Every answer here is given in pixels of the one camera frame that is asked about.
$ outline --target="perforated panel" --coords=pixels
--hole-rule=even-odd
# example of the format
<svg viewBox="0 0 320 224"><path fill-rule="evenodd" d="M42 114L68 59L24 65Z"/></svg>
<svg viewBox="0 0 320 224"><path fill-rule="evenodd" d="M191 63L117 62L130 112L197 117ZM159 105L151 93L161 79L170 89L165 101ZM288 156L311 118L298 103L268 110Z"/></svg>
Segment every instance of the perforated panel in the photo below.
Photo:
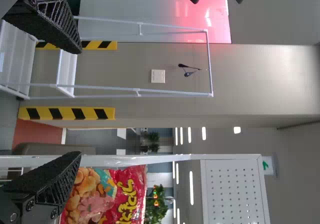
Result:
<svg viewBox="0 0 320 224"><path fill-rule="evenodd" d="M257 160L206 160L205 166L210 224L265 224Z"/></svg>

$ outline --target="light switch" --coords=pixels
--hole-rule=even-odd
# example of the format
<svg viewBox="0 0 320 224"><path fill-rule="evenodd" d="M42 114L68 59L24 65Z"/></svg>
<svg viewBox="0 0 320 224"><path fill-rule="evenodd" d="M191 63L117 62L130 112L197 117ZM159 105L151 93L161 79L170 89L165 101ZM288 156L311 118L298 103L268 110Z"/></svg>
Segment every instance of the light switch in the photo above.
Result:
<svg viewBox="0 0 320 224"><path fill-rule="evenodd" d="M166 70L151 70L151 83L166 83Z"/></svg>

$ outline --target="cheetos bag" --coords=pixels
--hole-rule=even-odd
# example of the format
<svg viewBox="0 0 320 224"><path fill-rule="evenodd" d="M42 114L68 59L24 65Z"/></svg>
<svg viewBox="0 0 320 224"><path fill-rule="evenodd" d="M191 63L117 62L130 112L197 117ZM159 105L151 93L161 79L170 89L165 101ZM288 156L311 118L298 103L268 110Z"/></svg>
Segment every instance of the cheetos bag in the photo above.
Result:
<svg viewBox="0 0 320 224"><path fill-rule="evenodd" d="M114 205L105 212L101 224L143 224L146 210L147 167L130 166L125 170L108 170L116 183Z"/></svg>
<svg viewBox="0 0 320 224"><path fill-rule="evenodd" d="M143 224L145 165L125 170L80 167L61 224Z"/></svg>

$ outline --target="yellow black striped tape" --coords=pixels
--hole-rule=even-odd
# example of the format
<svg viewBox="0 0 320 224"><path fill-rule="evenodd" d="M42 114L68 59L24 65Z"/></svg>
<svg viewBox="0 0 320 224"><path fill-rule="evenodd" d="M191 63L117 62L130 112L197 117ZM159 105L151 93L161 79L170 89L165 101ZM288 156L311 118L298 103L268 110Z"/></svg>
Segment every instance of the yellow black striped tape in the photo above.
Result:
<svg viewBox="0 0 320 224"><path fill-rule="evenodd" d="M20 107L22 120L115 120L113 107L25 106Z"/></svg>
<svg viewBox="0 0 320 224"><path fill-rule="evenodd" d="M118 49L118 42L115 40L106 41L106 40L83 40L81 41L83 50L112 50L115 51ZM51 43L42 41L38 42L35 46L36 49L42 50L58 50L59 47L52 45Z"/></svg>

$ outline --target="screw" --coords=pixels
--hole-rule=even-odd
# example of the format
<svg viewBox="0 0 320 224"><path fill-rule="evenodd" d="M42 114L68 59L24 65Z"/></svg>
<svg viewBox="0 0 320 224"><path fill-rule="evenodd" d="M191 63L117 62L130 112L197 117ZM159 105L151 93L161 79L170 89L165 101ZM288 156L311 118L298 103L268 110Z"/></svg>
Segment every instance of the screw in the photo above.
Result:
<svg viewBox="0 0 320 224"><path fill-rule="evenodd" d="M57 209L53 209L50 215L51 219L54 219L56 217L57 211L58 211Z"/></svg>
<svg viewBox="0 0 320 224"><path fill-rule="evenodd" d="M37 5L37 0L28 0L31 6Z"/></svg>
<svg viewBox="0 0 320 224"><path fill-rule="evenodd" d="M25 209L27 210L27 212L30 212L32 208L34 208L35 204L36 204L35 200L30 200L25 206Z"/></svg>
<svg viewBox="0 0 320 224"><path fill-rule="evenodd" d="M10 222L14 222L17 219L17 213L12 213L10 216Z"/></svg>

